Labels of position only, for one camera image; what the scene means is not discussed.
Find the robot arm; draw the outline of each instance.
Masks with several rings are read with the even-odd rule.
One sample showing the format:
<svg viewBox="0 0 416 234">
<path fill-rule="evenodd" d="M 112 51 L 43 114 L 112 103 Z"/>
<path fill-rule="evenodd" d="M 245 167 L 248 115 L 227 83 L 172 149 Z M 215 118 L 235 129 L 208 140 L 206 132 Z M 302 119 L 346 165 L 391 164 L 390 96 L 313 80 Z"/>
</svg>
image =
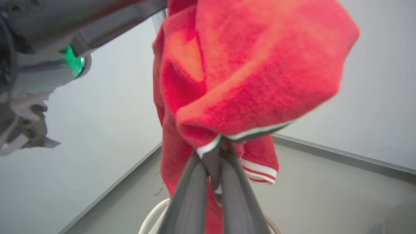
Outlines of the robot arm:
<svg viewBox="0 0 416 234">
<path fill-rule="evenodd" d="M 0 0 L 0 156 L 54 147 L 43 112 L 84 76 L 90 53 L 166 8 L 166 0 Z"/>
</svg>

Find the brown object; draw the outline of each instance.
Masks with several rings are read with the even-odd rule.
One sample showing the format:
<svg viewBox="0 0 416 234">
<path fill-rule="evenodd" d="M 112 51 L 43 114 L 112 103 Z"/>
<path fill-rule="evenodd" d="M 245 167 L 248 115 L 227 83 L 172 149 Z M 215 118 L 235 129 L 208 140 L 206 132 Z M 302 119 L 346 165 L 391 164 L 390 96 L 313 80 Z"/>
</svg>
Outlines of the brown object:
<svg viewBox="0 0 416 234">
<path fill-rule="evenodd" d="M 280 230 L 277 228 L 277 226 L 266 216 L 264 216 L 264 219 L 266 220 L 267 226 L 269 226 L 274 234 L 281 234 Z"/>
</svg>

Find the red jacket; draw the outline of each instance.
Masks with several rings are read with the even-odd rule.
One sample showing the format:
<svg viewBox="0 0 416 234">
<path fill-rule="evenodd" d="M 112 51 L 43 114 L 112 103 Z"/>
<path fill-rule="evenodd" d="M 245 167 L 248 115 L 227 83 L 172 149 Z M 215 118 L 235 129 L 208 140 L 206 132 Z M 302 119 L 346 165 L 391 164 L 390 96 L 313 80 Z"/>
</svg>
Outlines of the red jacket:
<svg viewBox="0 0 416 234">
<path fill-rule="evenodd" d="M 359 31 L 335 0 L 169 0 L 154 42 L 154 102 L 163 127 L 161 174 L 173 195 L 192 149 L 236 142 L 253 181 L 274 184 L 270 132 L 339 89 Z M 206 234 L 222 233 L 208 189 Z"/>
</svg>

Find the gray floor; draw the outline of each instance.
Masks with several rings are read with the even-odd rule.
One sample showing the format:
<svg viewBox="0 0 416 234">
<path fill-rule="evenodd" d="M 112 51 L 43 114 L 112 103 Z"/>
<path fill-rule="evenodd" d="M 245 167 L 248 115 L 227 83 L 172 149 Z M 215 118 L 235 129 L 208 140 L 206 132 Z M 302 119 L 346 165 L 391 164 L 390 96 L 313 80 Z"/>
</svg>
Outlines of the gray floor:
<svg viewBox="0 0 416 234">
<path fill-rule="evenodd" d="M 282 234 L 380 234 L 387 213 L 416 192 L 413 176 L 386 176 L 282 145 L 276 150 L 276 184 L 254 184 L 253 189 L 264 214 Z M 159 171 L 160 153 L 150 156 L 66 234 L 137 234 L 150 210 L 168 197 Z"/>
</svg>

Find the green light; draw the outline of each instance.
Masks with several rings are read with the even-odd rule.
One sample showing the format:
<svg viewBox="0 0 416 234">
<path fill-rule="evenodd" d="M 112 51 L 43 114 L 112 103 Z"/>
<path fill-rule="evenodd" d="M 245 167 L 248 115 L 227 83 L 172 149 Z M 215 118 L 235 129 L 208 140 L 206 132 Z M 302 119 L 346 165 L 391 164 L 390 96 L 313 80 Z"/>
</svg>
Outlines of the green light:
<svg viewBox="0 0 416 234">
<path fill-rule="evenodd" d="M 65 49 L 61 50 L 61 54 L 64 55 L 65 61 L 72 69 L 72 75 L 74 77 L 78 77 L 84 69 L 84 58 L 77 58 L 69 45 Z"/>
</svg>

